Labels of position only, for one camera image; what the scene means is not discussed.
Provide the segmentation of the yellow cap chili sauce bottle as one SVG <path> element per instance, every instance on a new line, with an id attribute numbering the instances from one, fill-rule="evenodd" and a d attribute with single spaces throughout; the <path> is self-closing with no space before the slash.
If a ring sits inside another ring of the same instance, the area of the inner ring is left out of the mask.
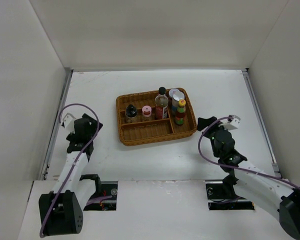
<path id="1" fill-rule="evenodd" d="M 186 101 L 184 99 L 181 99 L 178 101 L 178 108 L 175 112 L 175 118 L 174 118 L 175 124 L 179 126 L 183 125 L 185 116 L 186 116 Z"/>

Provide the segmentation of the pink cap spice jar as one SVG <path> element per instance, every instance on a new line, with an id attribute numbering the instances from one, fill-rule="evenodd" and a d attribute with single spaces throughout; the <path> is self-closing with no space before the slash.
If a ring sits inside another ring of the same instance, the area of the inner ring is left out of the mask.
<path id="1" fill-rule="evenodd" d="M 149 105 L 145 105 L 141 109 L 141 121 L 147 122 L 152 118 L 152 108 Z"/>

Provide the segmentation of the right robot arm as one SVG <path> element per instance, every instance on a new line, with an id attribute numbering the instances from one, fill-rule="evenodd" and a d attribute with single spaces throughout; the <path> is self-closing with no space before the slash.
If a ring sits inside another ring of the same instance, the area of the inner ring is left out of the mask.
<path id="1" fill-rule="evenodd" d="M 236 115 L 198 118 L 196 129 L 210 140 L 218 161 L 203 159 L 228 174 L 221 189 L 226 197 L 253 202 L 273 216 L 291 238 L 300 240 L 300 186 L 264 173 L 235 149 L 231 131 L 238 129 L 240 121 Z"/>

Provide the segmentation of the black cap spice jar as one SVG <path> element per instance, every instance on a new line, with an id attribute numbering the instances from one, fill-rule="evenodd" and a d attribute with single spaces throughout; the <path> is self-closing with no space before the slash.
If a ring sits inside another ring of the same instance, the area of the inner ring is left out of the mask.
<path id="1" fill-rule="evenodd" d="M 133 104 L 129 104 L 125 110 L 126 123 L 135 123 L 137 121 L 138 110 Z"/>

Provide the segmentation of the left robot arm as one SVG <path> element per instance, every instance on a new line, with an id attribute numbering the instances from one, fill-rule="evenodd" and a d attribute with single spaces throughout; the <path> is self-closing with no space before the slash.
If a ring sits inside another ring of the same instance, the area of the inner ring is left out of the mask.
<path id="1" fill-rule="evenodd" d="M 62 120 L 69 131 L 66 160 L 57 182 L 38 200 L 41 238 L 79 234 L 83 228 L 83 210 L 89 199 L 102 195 L 97 174 L 83 174 L 94 151 L 94 139 L 102 124 L 86 113 L 76 119 L 70 113 Z"/>

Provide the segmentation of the silver lid peppercorn jar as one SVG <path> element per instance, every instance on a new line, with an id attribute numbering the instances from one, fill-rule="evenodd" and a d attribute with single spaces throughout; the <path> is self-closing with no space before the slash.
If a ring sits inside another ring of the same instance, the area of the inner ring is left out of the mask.
<path id="1" fill-rule="evenodd" d="M 173 116 L 176 114 L 176 111 L 179 107 L 179 101 L 184 100 L 184 99 L 185 99 L 185 95 L 181 91 L 176 91 L 172 95 L 171 113 L 172 113 Z"/>

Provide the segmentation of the black cap clear vinegar bottle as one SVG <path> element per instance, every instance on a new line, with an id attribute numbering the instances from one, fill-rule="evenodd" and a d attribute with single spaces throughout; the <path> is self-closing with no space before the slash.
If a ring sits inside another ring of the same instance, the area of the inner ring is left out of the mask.
<path id="1" fill-rule="evenodd" d="M 155 118 L 157 120 L 166 119 L 168 115 L 169 99 L 166 96 L 166 88 L 160 87 L 155 98 Z"/>

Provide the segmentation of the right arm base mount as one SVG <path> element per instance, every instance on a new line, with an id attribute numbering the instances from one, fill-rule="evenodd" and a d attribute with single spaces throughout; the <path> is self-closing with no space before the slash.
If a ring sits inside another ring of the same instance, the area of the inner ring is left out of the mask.
<path id="1" fill-rule="evenodd" d="M 223 180 L 205 182 L 208 209 L 210 211 L 255 210 L 255 205 L 236 195 L 234 185 L 237 179 L 228 175 Z"/>

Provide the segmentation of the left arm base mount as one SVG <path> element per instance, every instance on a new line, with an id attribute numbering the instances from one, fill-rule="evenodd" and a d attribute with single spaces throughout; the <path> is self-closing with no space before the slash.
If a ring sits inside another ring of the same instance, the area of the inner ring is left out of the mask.
<path id="1" fill-rule="evenodd" d="M 101 181 L 98 174 L 84 174 L 80 181 L 89 180 L 95 185 L 95 192 L 89 198 L 84 211 L 116 211 L 118 198 L 117 181 Z"/>

